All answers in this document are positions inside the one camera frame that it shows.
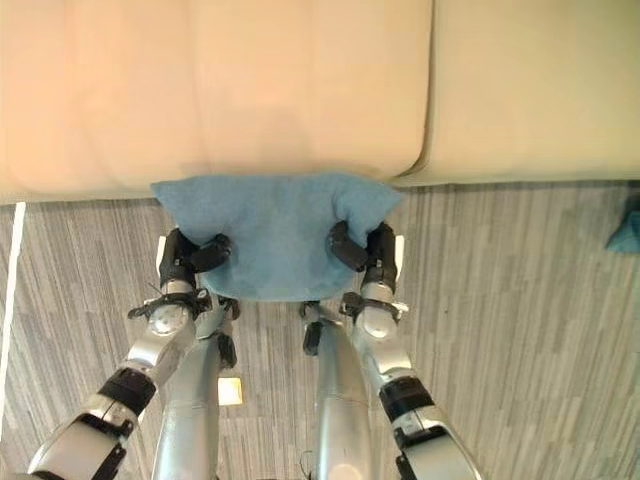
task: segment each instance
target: blue towel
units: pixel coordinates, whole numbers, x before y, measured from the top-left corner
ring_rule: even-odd
[[[640,209],[629,212],[620,228],[611,235],[607,250],[640,253]]]
[[[152,189],[193,243],[205,245],[218,233],[231,239],[230,259],[203,274],[205,287],[268,301],[320,300],[347,287],[354,273],[329,250],[329,230],[346,220],[364,247],[402,199],[382,183],[338,173],[211,175]]]

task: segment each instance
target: floor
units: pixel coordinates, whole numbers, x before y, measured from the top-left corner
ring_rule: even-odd
[[[407,238],[404,341],[487,479],[634,477],[640,260],[603,249],[628,193],[613,182],[422,188],[389,219]],[[12,217],[0,208],[2,297]],[[25,469],[123,358],[143,328],[125,312],[154,296],[157,237],[171,225],[152,200],[27,205],[0,476]],[[245,303],[234,328],[227,374],[242,378],[245,404],[222,410],[220,478],[301,479],[317,368],[296,308]],[[150,478],[165,398],[120,479]],[[371,416],[380,479],[395,479],[377,403]]]

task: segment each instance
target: black joint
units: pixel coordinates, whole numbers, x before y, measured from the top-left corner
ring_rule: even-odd
[[[428,442],[429,440],[443,437],[445,435],[447,435],[447,431],[439,425],[420,432],[412,433],[411,435],[405,435],[401,428],[396,428],[393,431],[393,438],[400,450],[405,450],[406,448]]]
[[[367,272],[362,281],[365,283],[381,283],[393,292],[396,290],[396,236],[392,228],[381,223],[367,237]]]
[[[402,480],[418,480],[404,453],[396,458],[396,467],[398,467],[398,473]]]
[[[231,320],[237,320],[240,317],[240,304],[236,299],[218,295],[218,304],[221,305],[225,311],[231,310]]]
[[[98,393],[120,402],[136,415],[140,415],[156,393],[156,387],[146,375],[130,368],[123,368],[107,380]]]
[[[380,389],[379,396],[391,422],[407,412],[434,404],[422,382],[415,377],[402,377],[387,383]]]
[[[193,252],[189,257],[189,263],[195,273],[208,272],[226,262],[229,255],[231,255],[231,240],[220,233],[209,245]]]
[[[231,255],[231,240],[222,233],[199,247],[174,228],[167,236],[160,262],[160,288],[170,280],[182,280],[196,288],[196,273],[222,265]]]
[[[309,310],[309,308],[314,305],[320,305],[320,302],[318,300],[309,300],[306,302],[302,302],[300,304],[300,307],[298,308],[298,315],[300,315],[300,318],[305,318],[307,316],[307,311]]]
[[[364,306],[365,301],[360,295],[355,292],[347,292],[342,296],[339,311],[342,315],[347,315],[355,320]]]
[[[196,288],[195,271],[187,261],[189,256],[198,250],[198,246],[185,237],[180,230],[174,228],[167,235],[164,252],[160,262],[160,288],[169,280],[182,280]]]
[[[95,417],[91,414],[82,415],[78,418],[78,421],[91,426],[95,430],[113,435],[114,437],[129,438],[129,436],[133,433],[134,428],[133,423],[131,423],[129,420],[125,420],[125,422],[121,426],[116,426],[107,423],[103,419]]]
[[[229,335],[220,335],[218,337],[218,350],[220,351],[220,363],[222,368],[231,369],[236,366],[236,363],[238,363],[236,346]]]
[[[372,298],[362,298],[355,292],[347,292],[342,296],[339,312],[355,321],[365,307],[386,310],[393,317],[396,324],[400,321],[400,311],[392,303],[381,302]]]
[[[93,475],[92,480],[113,480],[118,474],[118,468],[127,455],[127,451],[122,445],[116,445],[109,456],[102,462],[98,471]]]
[[[302,349],[304,353],[310,357],[316,357],[318,355],[318,346],[320,345],[320,337],[322,336],[322,323],[312,322],[307,325],[307,329],[304,332],[304,342]]]
[[[336,223],[329,230],[329,247],[333,254],[338,257],[351,270],[361,272],[367,265],[369,254],[349,237],[349,224],[346,221]]]

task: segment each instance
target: folded towel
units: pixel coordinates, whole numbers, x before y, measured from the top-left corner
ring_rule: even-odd
[[[327,234],[346,220],[349,236],[367,234],[402,196],[379,182],[331,173],[299,176],[211,175],[152,185],[182,233],[203,246],[218,233],[232,253],[203,284],[231,298],[304,301],[329,298],[354,272],[330,251]]]

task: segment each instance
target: white stripe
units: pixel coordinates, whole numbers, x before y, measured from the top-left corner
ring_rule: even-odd
[[[22,243],[22,226],[27,204],[16,203],[13,217],[13,232],[11,234],[11,253],[9,254],[9,274],[7,275],[7,296],[4,307],[4,322],[2,327],[2,354],[0,355],[0,441],[2,441],[2,424],[4,420],[5,385],[7,383],[7,368],[9,367],[9,346],[11,344],[11,322],[13,321],[13,298],[16,292],[16,274],[18,256]]]

